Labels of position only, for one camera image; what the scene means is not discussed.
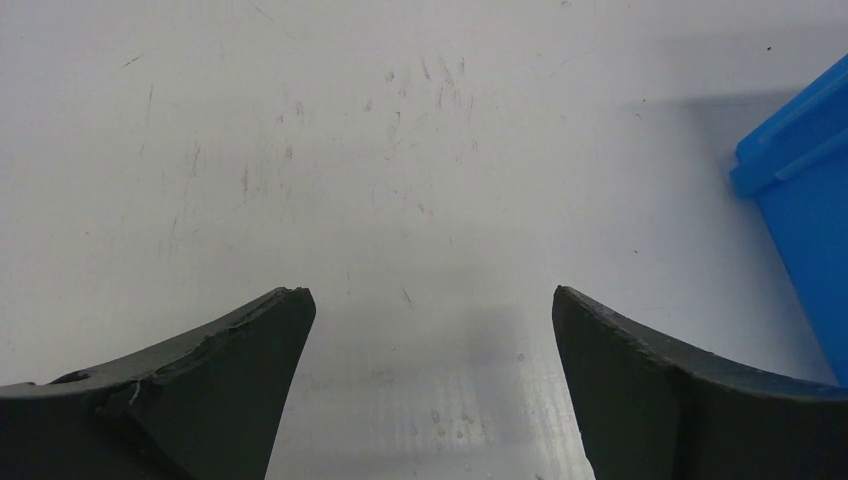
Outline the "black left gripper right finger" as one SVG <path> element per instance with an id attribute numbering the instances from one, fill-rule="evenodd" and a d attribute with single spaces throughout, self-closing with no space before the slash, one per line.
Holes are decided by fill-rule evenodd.
<path id="1" fill-rule="evenodd" d="M 743 365 L 557 288 L 552 324 L 599 479 L 843 479 L 847 391 Z"/>

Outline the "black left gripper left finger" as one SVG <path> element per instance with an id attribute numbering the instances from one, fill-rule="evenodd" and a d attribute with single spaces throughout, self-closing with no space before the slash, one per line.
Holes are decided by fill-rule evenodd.
<path id="1" fill-rule="evenodd" d="M 316 316 L 277 288 L 200 327 L 1 390 L 5 479 L 262 479 Z"/>

